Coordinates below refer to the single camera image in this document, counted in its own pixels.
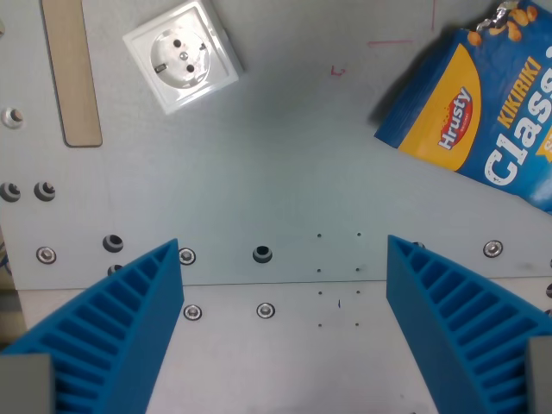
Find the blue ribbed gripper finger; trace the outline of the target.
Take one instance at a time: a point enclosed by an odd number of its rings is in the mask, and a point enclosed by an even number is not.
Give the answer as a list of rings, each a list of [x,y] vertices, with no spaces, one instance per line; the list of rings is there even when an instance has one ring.
[[[525,352],[551,333],[542,310],[395,235],[386,299],[439,412],[528,412]]]
[[[183,303],[172,239],[82,291],[4,353],[51,357],[58,413],[144,413]]]

